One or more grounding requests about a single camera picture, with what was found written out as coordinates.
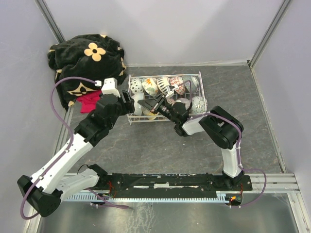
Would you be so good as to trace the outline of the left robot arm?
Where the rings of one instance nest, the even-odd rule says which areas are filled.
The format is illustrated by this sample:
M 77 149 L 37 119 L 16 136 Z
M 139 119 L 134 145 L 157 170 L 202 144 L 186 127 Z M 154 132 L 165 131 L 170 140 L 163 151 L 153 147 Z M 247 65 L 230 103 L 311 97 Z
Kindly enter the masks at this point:
M 22 203 L 28 202 L 37 214 L 47 217 L 67 197 L 87 188 L 105 188 L 109 182 L 108 173 L 96 164 L 74 177 L 63 177 L 82 156 L 109 134 L 118 117 L 134 110 L 134 100 L 126 90 L 117 95 L 101 95 L 95 110 L 71 131 L 64 147 L 32 176 L 23 175 L 18 179 Z

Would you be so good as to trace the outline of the blue triangle patterned bowl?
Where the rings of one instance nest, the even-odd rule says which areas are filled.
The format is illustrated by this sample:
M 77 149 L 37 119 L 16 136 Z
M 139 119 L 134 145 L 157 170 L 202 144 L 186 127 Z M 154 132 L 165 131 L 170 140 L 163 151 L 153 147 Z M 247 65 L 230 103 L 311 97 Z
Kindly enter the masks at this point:
M 175 92 L 179 95 L 183 95 L 185 94 L 186 92 L 186 87 L 185 85 L 183 84 L 183 80 L 182 80 L 182 77 L 180 76 L 174 76 L 174 77 L 171 77 L 170 78 L 170 84 L 172 86 L 175 86 L 177 85 L 177 89 L 175 90 Z

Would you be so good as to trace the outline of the red patterned bowl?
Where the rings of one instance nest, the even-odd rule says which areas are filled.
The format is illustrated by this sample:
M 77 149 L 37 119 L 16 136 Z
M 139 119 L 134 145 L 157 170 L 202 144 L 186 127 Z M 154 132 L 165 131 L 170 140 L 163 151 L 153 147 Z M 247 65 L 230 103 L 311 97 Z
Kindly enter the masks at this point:
M 144 92 L 144 88 L 142 86 L 142 79 L 140 78 L 131 78 L 129 87 L 133 94 Z

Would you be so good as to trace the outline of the white wire dish rack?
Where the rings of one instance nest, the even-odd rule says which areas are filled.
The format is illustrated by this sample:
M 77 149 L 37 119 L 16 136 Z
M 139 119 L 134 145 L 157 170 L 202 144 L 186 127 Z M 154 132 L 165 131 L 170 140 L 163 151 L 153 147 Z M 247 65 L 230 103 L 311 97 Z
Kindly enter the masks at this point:
M 169 85 L 178 88 L 169 96 L 168 103 L 181 102 L 188 108 L 190 115 L 195 116 L 207 110 L 201 73 L 170 74 L 154 76 L 130 76 L 128 91 L 135 100 L 149 100 L 156 94 L 163 94 Z

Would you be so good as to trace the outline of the grey geometric patterned bowl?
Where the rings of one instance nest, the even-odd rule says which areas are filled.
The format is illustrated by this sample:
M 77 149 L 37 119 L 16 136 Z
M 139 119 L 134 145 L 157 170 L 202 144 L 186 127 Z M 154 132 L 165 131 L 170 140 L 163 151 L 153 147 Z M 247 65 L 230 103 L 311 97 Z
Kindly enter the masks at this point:
M 182 76 L 182 81 L 184 83 L 184 86 L 186 87 L 186 89 L 191 92 L 191 93 L 195 93 L 197 91 L 199 82 L 197 80 L 197 78 L 193 75 L 184 75 Z

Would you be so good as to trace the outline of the plain white bowl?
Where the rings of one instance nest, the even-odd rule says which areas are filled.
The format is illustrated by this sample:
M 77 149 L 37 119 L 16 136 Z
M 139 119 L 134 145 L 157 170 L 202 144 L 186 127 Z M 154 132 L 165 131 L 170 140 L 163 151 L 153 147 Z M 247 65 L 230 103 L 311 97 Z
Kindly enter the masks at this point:
M 142 115 L 142 106 L 138 103 L 139 100 L 143 100 L 144 94 L 142 92 L 136 93 L 132 96 L 134 100 L 134 115 L 140 116 Z

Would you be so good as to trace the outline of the multicolour bowl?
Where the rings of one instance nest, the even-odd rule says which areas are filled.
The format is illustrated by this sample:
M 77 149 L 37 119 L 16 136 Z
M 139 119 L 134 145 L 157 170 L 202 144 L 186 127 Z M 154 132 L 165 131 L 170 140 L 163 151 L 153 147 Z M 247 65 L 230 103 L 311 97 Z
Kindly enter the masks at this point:
M 191 114 L 205 113 L 207 110 L 207 100 L 204 97 L 196 96 L 192 98 Z

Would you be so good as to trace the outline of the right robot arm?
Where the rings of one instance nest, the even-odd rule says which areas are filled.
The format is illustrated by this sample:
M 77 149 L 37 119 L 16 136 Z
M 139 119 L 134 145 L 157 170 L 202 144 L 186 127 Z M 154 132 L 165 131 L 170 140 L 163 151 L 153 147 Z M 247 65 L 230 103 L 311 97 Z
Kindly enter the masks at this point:
M 234 190 L 241 184 L 244 175 L 240 157 L 240 143 L 243 125 L 220 106 L 197 116 L 189 116 L 189 110 L 181 102 L 169 104 L 163 96 L 138 103 L 148 111 L 159 113 L 172 121 L 179 136 L 190 136 L 206 132 L 212 141 L 221 148 L 223 156 L 223 184 Z

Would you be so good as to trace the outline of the purple striped bowl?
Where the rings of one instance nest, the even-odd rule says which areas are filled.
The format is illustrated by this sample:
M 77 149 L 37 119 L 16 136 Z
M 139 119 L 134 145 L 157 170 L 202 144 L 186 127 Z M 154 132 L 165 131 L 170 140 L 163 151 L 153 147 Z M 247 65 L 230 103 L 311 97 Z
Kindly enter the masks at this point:
M 185 108 L 188 109 L 190 107 L 190 100 L 186 98 L 179 98 L 175 102 L 180 102 L 185 105 Z

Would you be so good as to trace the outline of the brown scale patterned bowl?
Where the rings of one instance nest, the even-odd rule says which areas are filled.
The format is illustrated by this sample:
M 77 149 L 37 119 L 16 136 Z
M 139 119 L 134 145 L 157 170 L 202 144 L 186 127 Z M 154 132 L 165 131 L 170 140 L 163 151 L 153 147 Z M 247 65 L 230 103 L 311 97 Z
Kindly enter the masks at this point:
M 170 105 L 174 105 L 175 104 L 175 100 L 172 99 L 172 98 L 169 98 L 169 99 L 166 99 L 166 100 L 167 100 L 168 104 L 170 104 Z

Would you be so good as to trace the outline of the yellow teal sun bowl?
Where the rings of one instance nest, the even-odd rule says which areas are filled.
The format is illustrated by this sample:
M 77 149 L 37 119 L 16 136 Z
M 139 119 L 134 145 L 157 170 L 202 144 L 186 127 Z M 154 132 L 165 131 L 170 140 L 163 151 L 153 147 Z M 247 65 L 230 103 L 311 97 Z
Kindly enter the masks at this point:
M 158 113 L 152 113 L 148 109 L 143 108 L 142 109 L 142 114 L 143 114 L 143 120 L 155 120 L 158 116 Z

